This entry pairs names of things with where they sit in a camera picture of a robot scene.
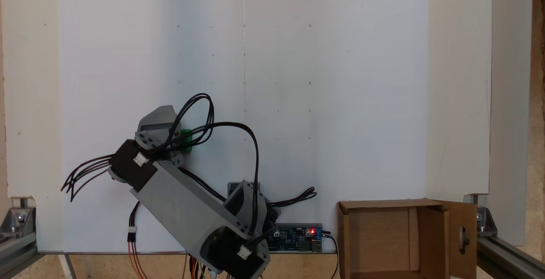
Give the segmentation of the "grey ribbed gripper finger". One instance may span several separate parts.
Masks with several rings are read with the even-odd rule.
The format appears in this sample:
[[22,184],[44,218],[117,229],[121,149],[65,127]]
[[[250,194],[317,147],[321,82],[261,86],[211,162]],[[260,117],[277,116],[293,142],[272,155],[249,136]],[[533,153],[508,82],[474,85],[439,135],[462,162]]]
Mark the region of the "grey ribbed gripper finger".
[[148,119],[175,120],[177,113],[173,106],[160,106],[147,115]]

